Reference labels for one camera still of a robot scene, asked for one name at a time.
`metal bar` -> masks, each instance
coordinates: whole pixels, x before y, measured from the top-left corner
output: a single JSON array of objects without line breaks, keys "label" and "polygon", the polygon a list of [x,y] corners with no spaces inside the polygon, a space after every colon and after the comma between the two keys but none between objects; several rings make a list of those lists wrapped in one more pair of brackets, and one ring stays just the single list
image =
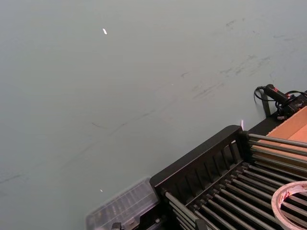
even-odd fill
[{"label": "metal bar", "polygon": [[255,161],[254,163],[256,165],[260,165],[262,167],[265,167],[265,168],[268,168],[268,169],[271,169],[271,170],[275,170],[275,171],[287,174],[287,175],[292,176],[292,177],[297,177],[301,181],[307,181],[307,177],[304,177],[304,176],[301,176],[301,175],[296,175],[294,173],[291,173],[291,172],[288,172],[288,171],[285,171],[285,170],[281,170],[281,169],[275,168],[275,167],[273,167],[271,165],[268,165],[268,164],[265,164],[265,163],[262,163],[262,162],[259,162],[259,161]]},{"label": "metal bar", "polygon": [[279,224],[273,216],[271,216],[270,214],[268,214],[268,213],[262,211],[260,208],[257,208],[256,206],[251,205],[250,203],[248,203],[248,202],[242,200],[241,198],[239,198],[239,197],[237,197],[236,195],[234,195],[234,194],[232,194],[232,193],[226,191],[225,189],[221,189],[221,192],[224,193],[226,196],[232,198],[232,199],[235,200],[236,202],[238,202],[238,203],[244,205],[244,206],[247,207],[249,210],[255,211],[255,212],[257,212],[259,215],[265,217],[266,219],[269,219],[270,221],[272,221],[272,222],[274,222],[274,223],[276,223],[276,224]]},{"label": "metal bar", "polygon": [[299,204],[304,205],[304,206],[307,207],[307,201],[305,201],[305,200],[303,200],[301,198],[298,198],[296,196],[291,195],[291,196],[288,196],[288,199],[293,200],[295,202],[298,202]]},{"label": "metal bar", "polygon": [[307,170],[304,169],[304,168],[294,166],[294,165],[291,165],[291,164],[287,164],[287,163],[283,163],[281,161],[276,161],[276,160],[272,160],[272,159],[268,159],[266,157],[261,157],[261,156],[256,156],[256,155],[253,155],[253,158],[256,159],[256,160],[265,161],[265,162],[273,163],[273,164],[276,164],[276,165],[279,165],[279,166],[283,166],[283,167],[286,167],[288,169],[297,170],[297,171],[300,171],[302,173],[307,173]]},{"label": "metal bar", "polygon": [[225,164],[225,166],[226,166],[226,169],[229,170],[229,164],[228,164],[228,162],[227,162],[227,160],[226,160],[225,152],[224,152],[223,149],[221,150],[221,154],[222,154],[222,158],[223,158],[223,160],[224,160],[224,164]]},{"label": "metal bar", "polygon": [[[241,165],[241,163],[242,163],[242,161],[238,162],[238,164],[236,164],[231,170],[227,171],[224,174],[224,177],[226,177],[227,175],[230,175],[233,172],[233,170],[235,170],[239,165]],[[208,191],[210,188],[212,188],[216,184],[219,184],[219,182],[222,181],[222,180],[224,180],[223,177],[218,178],[216,181],[214,181],[212,184],[210,184],[204,191],[202,191],[196,197],[194,197],[192,200],[190,200],[186,204],[186,207],[189,206],[190,204],[192,204],[195,200],[199,199],[206,191]]]},{"label": "metal bar", "polygon": [[266,198],[268,200],[270,200],[270,202],[272,200],[272,196],[271,195],[269,195],[269,194],[267,194],[267,193],[265,193],[265,192],[263,192],[263,191],[261,191],[261,190],[259,190],[257,188],[254,188],[254,187],[252,187],[250,185],[247,185],[247,184],[245,184],[245,183],[243,183],[241,181],[238,181],[236,179],[233,179],[233,182],[235,184],[240,185],[241,187],[243,187],[243,188],[245,188],[247,190],[250,190],[250,191],[252,191],[252,192],[254,192],[254,193],[256,193],[256,194],[258,194],[258,195],[260,195],[260,196],[262,196],[262,197],[264,197],[264,198]]},{"label": "metal bar", "polygon": [[301,150],[291,149],[291,148],[277,146],[277,145],[269,145],[269,144],[265,144],[265,143],[261,143],[261,142],[257,142],[253,140],[250,140],[248,142],[251,145],[257,145],[257,146],[261,146],[261,147],[265,147],[265,148],[269,148],[273,150],[279,150],[279,151],[289,152],[289,153],[293,153],[293,154],[297,154],[301,156],[307,156],[307,152],[301,151]]},{"label": "metal bar", "polygon": [[187,229],[194,229],[185,219],[180,218],[179,214],[176,211],[174,211],[174,212],[177,215],[177,220],[179,220],[179,222],[181,224],[186,226]]},{"label": "metal bar", "polygon": [[235,151],[234,151],[234,147],[232,147],[232,144],[230,144],[230,145],[228,145],[228,146],[229,146],[229,149],[230,149],[232,158],[234,159],[235,164],[237,164],[237,163],[238,163],[238,159],[236,158],[236,154],[235,154]]},{"label": "metal bar", "polygon": [[299,213],[299,214],[305,216],[305,217],[307,218],[307,211],[305,211],[305,210],[303,210],[303,209],[301,209],[301,208],[299,208],[299,207],[296,207],[296,206],[294,206],[294,205],[291,205],[291,204],[289,204],[289,203],[287,203],[287,202],[283,202],[282,205],[285,206],[285,207],[287,207],[287,208],[289,208],[289,209],[291,209],[291,210],[294,211],[294,212],[297,212],[297,213]]},{"label": "metal bar", "polygon": [[265,113],[265,117],[269,117],[271,115],[271,111],[270,111],[270,106],[269,106],[269,102],[268,100],[268,96],[263,92],[263,91],[259,91],[260,92],[260,96],[263,100],[261,100],[262,102],[262,106],[263,106],[263,110]]},{"label": "metal bar", "polygon": [[182,229],[184,229],[184,230],[189,230],[189,229],[185,228],[182,224],[179,224],[179,226],[180,226]]},{"label": "metal bar", "polygon": [[219,230],[214,224],[212,224],[206,217],[204,217],[199,211],[194,211],[195,215],[197,215],[199,218],[203,219],[209,228],[212,230]]},{"label": "metal bar", "polygon": [[197,217],[188,210],[179,200],[177,200],[175,197],[173,197],[169,192],[165,193],[165,196],[173,202],[178,208],[180,208],[193,222],[196,221]]},{"label": "metal bar", "polygon": [[245,197],[249,198],[250,200],[252,200],[252,201],[254,201],[254,202],[256,202],[256,203],[258,203],[258,204],[260,204],[260,205],[262,205],[262,206],[264,206],[264,207],[266,207],[268,209],[270,209],[270,210],[272,209],[271,204],[268,204],[267,202],[265,202],[265,201],[255,197],[254,195],[251,195],[251,194],[249,194],[247,192],[244,192],[243,190],[241,190],[241,189],[239,189],[237,187],[234,187],[231,184],[226,184],[226,187],[228,187],[232,191],[235,191],[235,192],[239,193],[240,195],[245,196]]},{"label": "metal bar", "polygon": [[305,196],[307,198],[307,193],[300,193],[300,195]]},{"label": "metal bar", "polygon": [[180,216],[182,217],[183,219],[185,219],[190,225],[192,225],[193,227],[195,227],[195,223],[187,217],[186,214],[184,214],[178,207],[176,207],[176,205],[172,204],[172,203],[169,203],[170,206],[173,207],[173,212],[177,215],[177,216]]},{"label": "metal bar", "polygon": [[184,178],[185,178],[185,180],[186,180],[186,182],[187,182],[187,185],[188,185],[189,190],[191,191],[192,195],[193,195],[193,196],[196,196],[196,194],[194,193],[194,191],[193,191],[193,189],[192,189],[192,186],[191,186],[191,184],[190,184],[190,182],[189,182],[189,180],[188,180],[188,177],[185,176]]},{"label": "metal bar", "polygon": [[196,177],[197,177],[198,182],[199,182],[200,185],[201,185],[201,189],[204,190],[205,187],[204,187],[203,184],[202,184],[202,181],[201,181],[201,178],[200,178],[200,176],[199,176],[199,174],[198,174],[197,169],[195,169],[195,174],[196,174]]},{"label": "metal bar", "polygon": [[219,174],[219,176],[222,176],[222,174],[221,174],[221,172],[220,172],[220,169],[219,169],[219,166],[217,165],[214,156],[212,157],[212,159],[213,159],[213,162],[214,162],[214,165],[215,165],[215,168],[216,168],[217,173]]},{"label": "metal bar", "polygon": [[267,137],[267,136],[263,136],[263,135],[252,134],[252,133],[249,133],[248,136],[250,138],[257,138],[257,139],[261,139],[261,140],[267,140],[267,141],[271,141],[271,142],[277,142],[277,143],[281,143],[281,144],[287,144],[287,145],[307,148],[307,143],[301,142],[301,141],[286,140],[286,139],[281,139],[281,138],[272,138],[272,137]]},{"label": "metal bar", "polygon": [[246,212],[243,209],[239,208],[238,206],[234,205],[232,202],[226,200],[225,198],[221,197],[220,195],[215,194],[214,197],[216,197],[218,200],[220,200],[223,204],[225,204],[229,208],[231,208],[231,209],[235,210],[236,212],[240,213],[241,215],[247,217],[249,220],[253,221],[255,224],[260,225],[264,229],[275,230],[270,225],[264,223],[263,221],[261,221],[260,219],[258,219],[256,217],[254,217],[253,215],[249,214],[248,212]]},{"label": "metal bar", "polygon": [[276,191],[276,188],[273,188],[273,187],[270,187],[270,186],[268,186],[266,184],[263,184],[263,183],[260,183],[258,181],[252,180],[252,179],[250,179],[250,178],[248,178],[246,176],[238,175],[238,177],[240,179],[244,180],[244,181],[250,182],[251,184],[255,184],[255,185],[257,185],[257,186],[259,186],[261,188],[265,188],[265,189],[271,191],[272,193],[274,193]]},{"label": "metal bar", "polygon": [[211,211],[209,208],[207,208],[205,205],[202,205],[201,208],[205,210],[205,212],[209,215],[211,215],[214,219],[216,219],[218,222],[224,225],[226,229],[229,230],[236,230],[232,225],[230,225],[227,221],[225,221],[223,218],[221,218],[218,214],[215,212]]},{"label": "metal bar", "polygon": [[280,183],[280,182],[278,182],[278,181],[272,180],[272,179],[267,178],[267,177],[265,177],[265,176],[261,176],[261,175],[259,175],[259,174],[254,173],[254,172],[250,172],[250,171],[245,170],[245,169],[243,170],[243,172],[244,172],[245,174],[247,174],[247,175],[256,177],[256,178],[258,178],[258,179],[260,179],[260,180],[262,180],[262,181],[266,181],[266,182],[271,183],[271,184],[274,184],[274,185],[276,185],[276,186],[278,186],[278,187],[281,187],[281,186],[284,185],[284,183]]},{"label": "metal bar", "polygon": [[296,161],[298,163],[307,164],[307,161],[304,161],[304,160],[301,160],[301,159],[298,159],[298,158],[294,158],[294,157],[285,156],[285,155],[282,155],[282,154],[279,154],[279,153],[275,153],[275,152],[272,152],[272,151],[269,151],[269,150],[265,150],[265,149],[258,149],[258,148],[255,148],[255,147],[251,147],[250,150],[252,152],[264,153],[264,154],[268,154],[268,155],[271,155],[271,156],[275,156],[275,157],[279,157],[279,158],[283,158],[283,159],[288,159],[288,160]]},{"label": "metal bar", "polygon": [[207,172],[207,174],[208,174],[208,177],[209,177],[210,182],[213,183],[213,178],[212,178],[211,173],[209,172],[209,169],[208,169],[208,167],[207,167],[207,164],[204,163],[203,165],[205,166],[205,169],[206,169],[206,172]]},{"label": "metal bar", "polygon": [[225,215],[227,215],[228,217],[230,217],[232,220],[234,220],[236,223],[242,225],[244,228],[248,229],[248,230],[255,230],[252,226],[248,225],[247,223],[245,223],[244,221],[242,221],[241,219],[239,219],[237,216],[235,216],[234,214],[230,213],[229,211],[227,211],[225,208],[223,208],[222,206],[220,206],[219,204],[215,203],[212,200],[208,200],[208,202],[214,206],[215,208],[217,208],[219,211],[223,212]]},{"label": "metal bar", "polygon": [[295,180],[289,179],[289,178],[287,178],[285,176],[280,176],[279,174],[276,174],[276,173],[273,173],[273,172],[270,172],[270,171],[267,171],[267,170],[264,170],[264,169],[260,169],[258,167],[253,166],[253,165],[249,165],[248,167],[250,169],[254,170],[254,171],[266,174],[266,175],[271,176],[271,177],[278,178],[278,179],[286,181],[288,183],[295,182]]},{"label": "metal bar", "polygon": [[283,210],[281,210],[281,211],[282,211],[282,214],[283,214],[285,217],[287,217],[288,219],[290,219],[291,221],[293,221],[293,222],[295,222],[295,223],[297,223],[297,224],[299,224],[299,225],[301,225],[301,226],[307,228],[307,222],[305,222],[305,221],[303,221],[302,219],[297,218],[297,217],[295,217],[295,216],[291,215],[290,213],[287,213],[287,212],[285,212],[285,211],[283,211]]}]

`metal rod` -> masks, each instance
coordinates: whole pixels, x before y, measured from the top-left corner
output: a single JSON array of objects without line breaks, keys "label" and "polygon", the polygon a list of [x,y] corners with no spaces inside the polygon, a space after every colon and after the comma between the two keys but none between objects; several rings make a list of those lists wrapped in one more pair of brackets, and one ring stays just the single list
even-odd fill
[{"label": "metal rod", "polygon": [[185,219],[188,223],[190,223],[190,225],[192,225],[193,227],[195,227],[195,223],[187,217],[186,214],[184,214],[178,207],[176,207],[176,205],[169,203],[170,206],[173,207],[173,212],[176,213],[177,216],[182,217],[183,219]]},{"label": "metal rod", "polygon": [[205,210],[206,213],[211,215],[214,219],[216,219],[218,222],[224,225],[227,229],[230,230],[236,230],[232,225],[230,225],[227,221],[225,221],[223,218],[221,218],[219,215],[217,215],[215,212],[211,211],[209,208],[207,208],[205,205],[202,205],[201,208]]},{"label": "metal rod", "polygon": [[265,143],[261,143],[261,142],[257,142],[253,140],[250,140],[248,142],[251,145],[257,145],[257,146],[266,147],[266,148],[273,149],[273,150],[289,152],[289,153],[293,153],[293,154],[301,155],[301,156],[307,156],[307,152],[301,151],[301,150],[291,149],[291,148],[277,146],[277,145],[269,145],[269,144],[265,144]]},{"label": "metal rod", "polygon": [[248,212],[244,211],[243,209],[239,208],[238,206],[234,205],[232,202],[226,200],[225,198],[221,197],[220,195],[216,194],[214,197],[216,197],[218,200],[220,200],[223,204],[231,208],[232,210],[235,210],[236,212],[240,213],[241,215],[247,217],[249,220],[253,221],[255,224],[260,225],[264,229],[267,230],[275,230],[270,225],[264,223],[260,219],[254,217],[253,215],[249,214]]},{"label": "metal rod", "polygon": [[212,157],[212,159],[213,159],[213,162],[214,162],[214,165],[215,165],[215,168],[216,168],[217,173],[219,174],[219,176],[222,176],[222,174],[221,174],[221,172],[220,172],[220,169],[219,169],[219,166],[217,165],[214,156]]},{"label": "metal rod", "polygon": [[263,191],[261,191],[261,190],[259,190],[259,189],[257,189],[257,188],[254,188],[254,187],[252,187],[252,186],[250,186],[250,185],[247,185],[247,184],[245,184],[245,183],[243,183],[243,182],[241,182],[241,181],[238,181],[238,180],[236,180],[236,179],[233,179],[233,182],[234,182],[235,184],[237,184],[237,185],[240,185],[241,187],[243,187],[243,188],[245,188],[245,189],[247,189],[247,190],[250,190],[250,191],[252,191],[252,192],[254,192],[254,193],[260,195],[261,197],[264,197],[264,198],[270,200],[270,202],[271,202],[271,200],[272,200],[272,196],[271,196],[271,195],[269,195],[269,194],[267,194],[267,193],[265,193],[265,192],[263,192]]},{"label": "metal rod", "polygon": [[296,196],[291,195],[291,196],[288,196],[288,199],[293,200],[295,202],[298,202],[299,204],[304,205],[304,206],[307,207],[307,201],[305,201],[305,200],[303,200],[301,198],[298,198]]},{"label": "metal rod", "polygon": [[271,169],[271,170],[275,170],[275,171],[278,171],[280,173],[287,174],[287,175],[289,175],[291,177],[297,177],[301,181],[307,181],[307,177],[304,177],[304,176],[301,176],[301,175],[296,175],[294,173],[291,173],[291,172],[288,172],[288,171],[285,171],[285,170],[281,170],[281,169],[275,168],[275,167],[273,167],[271,165],[268,165],[268,164],[265,164],[265,163],[262,163],[262,162],[259,162],[259,161],[255,161],[254,163],[256,165],[260,165],[262,167],[265,167],[265,168],[268,168],[268,169]]},{"label": "metal rod", "polygon": [[247,181],[247,182],[251,183],[252,185],[257,185],[258,187],[264,188],[264,189],[266,189],[266,190],[268,190],[268,191],[270,191],[270,192],[272,192],[272,193],[274,193],[274,192],[276,191],[276,188],[273,188],[273,187],[270,187],[270,186],[268,186],[268,185],[266,185],[266,184],[263,184],[263,183],[261,183],[261,182],[252,180],[252,179],[250,179],[250,178],[248,178],[248,177],[246,177],[246,176],[238,175],[238,177],[239,177],[240,179],[244,180],[244,181]]},{"label": "metal rod", "polygon": [[294,211],[294,212],[297,212],[297,213],[299,213],[299,214],[305,216],[305,218],[307,218],[307,211],[305,211],[305,210],[303,210],[303,209],[301,209],[301,208],[299,208],[299,207],[296,207],[296,206],[294,206],[294,205],[291,205],[291,204],[289,204],[289,203],[287,203],[287,202],[283,202],[282,205],[285,206],[285,207],[287,207],[287,208],[289,208],[289,209],[291,209],[291,210]]},{"label": "metal rod", "polygon": [[180,226],[182,229],[184,229],[184,230],[189,230],[189,229],[187,229],[186,227],[184,227],[182,224],[179,224],[179,226]]},{"label": "metal rod", "polygon": [[274,222],[275,224],[279,224],[276,219],[271,216],[270,214],[262,211],[260,208],[257,208],[256,206],[251,205],[250,203],[242,200],[241,198],[237,197],[236,195],[226,191],[225,189],[221,189],[221,192],[224,193],[226,196],[232,198],[233,200],[235,200],[236,202],[244,205],[245,207],[247,207],[248,209],[257,212],[259,215],[265,217],[266,219],[269,219],[270,221]]},{"label": "metal rod", "polygon": [[261,175],[259,175],[259,174],[254,173],[254,172],[250,172],[250,171],[248,171],[248,170],[243,170],[243,172],[244,172],[245,174],[247,174],[247,175],[256,177],[256,178],[258,178],[258,179],[260,179],[260,180],[262,180],[262,181],[266,181],[266,182],[271,183],[271,184],[274,184],[274,185],[276,185],[276,186],[278,186],[278,187],[281,187],[281,186],[284,185],[284,183],[280,183],[280,182],[278,182],[278,181],[272,180],[272,179],[267,178],[267,177],[265,177],[265,176],[261,176]]},{"label": "metal rod", "polygon": [[247,192],[244,192],[243,190],[241,190],[241,189],[239,189],[239,188],[237,188],[237,187],[234,187],[234,186],[231,185],[231,184],[226,184],[226,187],[228,187],[228,188],[231,189],[232,191],[235,191],[235,192],[237,192],[238,194],[240,194],[240,195],[242,195],[242,196],[245,196],[245,197],[249,198],[250,200],[252,200],[252,201],[254,201],[254,202],[256,202],[256,203],[258,203],[258,204],[260,204],[260,205],[262,205],[262,206],[264,206],[264,207],[266,207],[267,209],[272,210],[271,204],[268,204],[267,202],[265,202],[265,201],[263,201],[263,200],[261,200],[261,199],[255,197],[254,195],[251,195],[251,194],[249,194],[249,193],[247,193]]},{"label": "metal rod", "polygon": [[174,211],[175,214],[177,215],[177,220],[186,227],[186,229],[194,229],[185,219],[182,219],[179,217],[178,213],[176,213],[176,211]]},{"label": "metal rod", "polygon": [[197,217],[188,210],[179,200],[177,200],[175,197],[173,197],[169,192],[165,193],[165,196],[173,202],[179,209],[181,209],[193,222],[197,220]]},{"label": "metal rod", "polygon": [[205,187],[204,187],[203,184],[202,184],[202,181],[201,181],[201,178],[200,178],[200,176],[199,176],[199,173],[198,173],[197,169],[195,169],[195,174],[196,174],[196,177],[197,177],[198,182],[199,182],[200,185],[201,185],[201,189],[204,190]]},{"label": "metal rod", "polygon": [[302,173],[307,173],[307,170],[304,169],[304,168],[294,166],[294,165],[291,165],[291,164],[287,164],[287,163],[283,163],[281,161],[276,161],[276,160],[268,159],[266,157],[261,157],[261,156],[257,156],[257,155],[253,155],[253,158],[256,159],[256,160],[259,160],[259,161],[265,161],[265,162],[269,162],[269,163],[276,164],[276,165],[279,165],[279,166],[283,166],[283,167],[286,167],[288,169],[297,170],[297,171],[300,171]]},{"label": "metal rod", "polygon": [[300,195],[307,197],[307,193],[300,193]]},{"label": "metal rod", "polygon": [[281,139],[281,138],[272,138],[272,137],[267,137],[267,136],[263,136],[263,135],[252,134],[252,133],[249,133],[248,136],[250,138],[257,138],[257,139],[261,139],[261,140],[267,140],[267,141],[271,141],[271,142],[277,142],[277,143],[281,143],[281,144],[287,144],[287,145],[293,145],[293,146],[297,146],[297,147],[307,148],[307,143],[301,142],[301,141],[286,140],[286,139]]},{"label": "metal rod", "polygon": [[234,147],[232,146],[232,144],[230,144],[228,146],[230,148],[230,152],[231,152],[232,158],[234,159],[234,162],[237,164],[238,163],[238,159],[236,158]]},{"label": "metal rod", "polygon": [[293,222],[295,222],[295,223],[297,223],[297,224],[299,224],[299,225],[304,226],[305,228],[307,228],[307,222],[305,222],[305,221],[303,221],[302,219],[297,218],[297,217],[295,217],[295,216],[291,215],[290,213],[287,213],[287,212],[285,212],[285,211],[283,211],[283,210],[281,210],[281,211],[282,211],[282,214],[283,214],[285,217],[287,217],[288,219],[290,219],[291,221],[293,221]]},{"label": "metal rod", "polygon": [[269,150],[258,149],[258,148],[255,148],[255,147],[251,147],[250,150],[252,152],[264,153],[264,154],[268,154],[268,155],[271,155],[271,156],[296,161],[298,163],[307,164],[307,161],[304,161],[304,160],[301,160],[301,159],[298,159],[298,158],[294,158],[294,157],[285,156],[285,155],[282,155],[282,154],[279,154],[279,153],[276,153],[276,152],[272,152],[272,151],[269,151]]},{"label": "metal rod", "polygon": [[207,172],[207,174],[208,174],[208,177],[209,177],[210,182],[213,183],[213,178],[212,178],[211,172],[209,171],[209,169],[208,169],[208,167],[207,167],[207,164],[204,163],[203,165],[205,166],[205,169],[206,169],[206,172]]},{"label": "metal rod", "polygon": [[288,182],[288,183],[295,182],[295,180],[289,179],[289,178],[287,178],[287,177],[285,177],[285,176],[280,176],[279,174],[276,174],[276,173],[273,173],[273,172],[270,172],[270,171],[267,171],[267,170],[264,170],[264,169],[260,169],[260,168],[258,168],[258,167],[253,166],[253,165],[249,165],[248,167],[249,167],[250,169],[254,170],[254,171],[263,173],[263,174],[268,175],[268,176],[271,176],[271,177],[278,178],[278,179],[283,180],[283,181],[286,181],[286,182]]},{"label": "metal rod", "polygon": [[226,160],[225,152],[224,152],[223,149],[221,150],[221,154],[222,154],[222,157],[223,157],[223,160],[224,160],[224,164],[225,164],[225,166],[226,166],[226,169],[229,170],[229,164],[228,164],[228,162],[227,162],[227,160]]},{"label": "metal rod", "polygon": [[195,215],[197,215],[199,218],[203,219],[209,228],[212,230],[219,230],[214,224],[212,224],[206,217],[204,217],[199,211],[194,211]]},{"label": "metal rod", "polygon": [[242,225],[244,228],[248,229],[248,230],[255,230],[253,227],[251,227],[250,225],[248,225],[247,223],[245,223],[244,221],[242,221],[241,219],[239,219],[237,216],[235,216],[234,214],[230,213],[229,211],[227,211],[225,208],[223,208],[222,206],[220,206],[219,204],[215,203],[212,200],[208,200],[208,202],[210,203],[210,205],[214,206],[215,208],[217,208],[219,211],[223,212],[225,215],[227,215],[228,217],[230,217],[232,220],[234,220],[236,223]]}]

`black device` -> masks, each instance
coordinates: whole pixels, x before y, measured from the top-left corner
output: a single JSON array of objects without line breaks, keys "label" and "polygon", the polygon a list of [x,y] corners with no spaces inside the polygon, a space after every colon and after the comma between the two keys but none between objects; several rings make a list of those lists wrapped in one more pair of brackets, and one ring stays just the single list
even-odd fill
[{"label": "black device", "polygon": [[[261,97],[256,94],[260,90],[263,90]],[[295,96],[294,93],[300,93],[302,96]],[[307,93],[300,91],[289,91],[283,93],[272,84],[257,87],[254,91],[254,96],[262,100],[267,116],[270,113],[268,102],[274,101],[277,108],[277,118],[279,120],[288,119],[306,106],[307,103]]]}]

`tape roll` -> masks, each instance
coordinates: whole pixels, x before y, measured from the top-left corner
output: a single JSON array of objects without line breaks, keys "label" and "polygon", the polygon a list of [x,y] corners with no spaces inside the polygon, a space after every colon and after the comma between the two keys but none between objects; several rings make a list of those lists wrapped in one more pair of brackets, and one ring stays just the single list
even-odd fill
[{"label": "tape roll", "polygon": [[286,218],[282,212],[281,212],[281,205],[283,201],[288,197],[295,193],[303,193],[307,192],[307,181],[299,181],[299,182],[293,182],[289,184],[285,184],[284,186],[280,187],[276,190],[274,193],[271,205],[273,209],[273,213],[275,215],[275,218],[280,223],[281,227],[285,230],[306,230],[290,220]]}]

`scuff mark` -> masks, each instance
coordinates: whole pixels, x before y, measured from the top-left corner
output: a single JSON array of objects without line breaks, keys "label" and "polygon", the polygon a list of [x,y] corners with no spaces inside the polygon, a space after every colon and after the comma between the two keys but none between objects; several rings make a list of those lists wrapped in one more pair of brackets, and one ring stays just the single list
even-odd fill
[{"label": "scuff mark", "polygon": [[235,22],[236,22],[235,20],[230,21],[229,23],[226,24],[226,27],[233,25]]},{"label": "scuff mark", "polygon": [[171,100],[169,103],[167,103],[161,110],[160,112],[165,111],[166,109],[168,109],[169,107],[171,107],[173,104],[175,104],[178,101],[178,98],[174,98],[173,100]]},{"label": "scuff mark", "polygon": [[196,90],[198,90],[201,86],[200,85],[195,85],[192,89],[191,92],[195,92]]},{"label": "scuff mark", "polygon": [[225,85],[226,85],[226,83],[225,83],[225,82],[222,82],[222,83],[219,84],[216,88],[217,88],[217,89],[220,89],[220,88],[224,87]]},{"label": "scuff mark", "polygon": [[273,38],[281,38],[281,37],[285,37],[285,35],[274,35]]},{"label": "scuff mark", "polygon": [[184,76],[187,75],[188,73],[189,73],[189,72],[185,72],[185,73],[181,74],[180,76],[181,76],[182,78],[184,78]]},{"label": "scuff mark", "polygon": [[262,58],[262,59],[258,62],[257,67],[251,71],[251,73],[249,74],[249,76],[252,76],[252,75],[254,75],[255,73],[257,73],[257,72],[261,69],[261,67],[267,65],[267,64],[270,62],[270,60],[271,60],[271,57],[270,57],[270,56],[265,57],[265,58]]},{"label": "scuff mark", "polygon": [[240,67],[236,70],[235,74],[238,75],[240,72],[242,72],[242,70],[244,70],[244,67]]},{"label": "scuff mark", "polygon": [[290,41],[293,41],[294,40],[294,38],[285,38],[284,39],[284,41],[286,41],[286,42],[290,42]]},{"label": "scuff mark", "polygon": [[98,124],[96,124],[96,123],[94,123],[94,122],[92,122],[92,125],[93,125],[93,126],[96,126],[96,127],[98,127],[98,128],[107,129],[106,127],[100,126],[100,125],[98,125]]},{"label": "scuff mark", "polygon": [[117,131],[119,131],[121,128],[123,128],[124,126],[126,126],[128,123],[129,123],[129,121],[127,121],[127,122],[121,124],[120,126],[118,126],[116,129],[113,130],[113,132],[111,132],[111,133],[109,134],[109,136],[112,136],[113,134],[115,134]]},{"label": "scuff mark", "polygon": [[255,59],[255,58],[257,58],[257,56],[256,55],[249,55],[248,56],[248,58],[247,58],[247,61],[250,61],[250,60],[252,60],[252,59]]},{"label": "scuff mark", "polygon": [[0,184],[3,184],[3,183],[5,183],[5,182],[11,181],[11,180],[13,180],[13,179],[16,179],[16,178],[19,178],[19,177],[22,177],[22,176],[24,176],[24,175],[18,174],[18,175],[9,177],[9,178],[7,178],[7,179],[5,179],[5,180],[3,180],[3,181],[0,181]]},{"label": "scuff mark", "polygon": [[73,156],[72,158],[70,158],[62,167],[61,169],[64,169],[66,167],[68,167],[69,165],[71,165],[78,157],[82,156],[83,154],[85,154],[88,150],[90,150],[94,145],[96,145],[97,143],[99,143],[101,140],[97,140],[91,144],[89,144],[87,147],[85,147],[83,150],[81,150],[79,153],[77,153],[75,156]]},{"label": "scuff mark", "polygon": [[199,98],[199,97],[201,97],[201,96],[204,96],[204,95],[210,93],[210,91],[211,91],[214,87],[216,87],[216,86],[217,86],[217,84],[215,84],[215,85],[213,85],[213,86],[210,86],[210,87],[204,89],[204,90],[201,91],[200,93],[196,94],[196,95],[193,97],[193,99]]},{"label": "scuff mark", "polygon": [[232,71],[232,68],[229,68],[229,69],[226,69],[226,70],[222,70],[222,71],[220,71],[220,73],[225,73],[225,74],[227,74],[227,73],[229,73],[230,71]]},{"label": "scuff mark", "polygon": [[140,119],[142,119],[142,118],[144,118],[144,117],[146,117],[146,116],[149,116],[150,114],[152,114],[152,113],[154,113],[154,112],[155,112],[155,109],[152,109],[151,111],[149,111],[149,112],[147,112],[147,113],[144,113],[144,114],[142,114],[141,116],[138,116],[138,117],[134,118],[133,120],[134,120],[134,121],[140,120]]}]

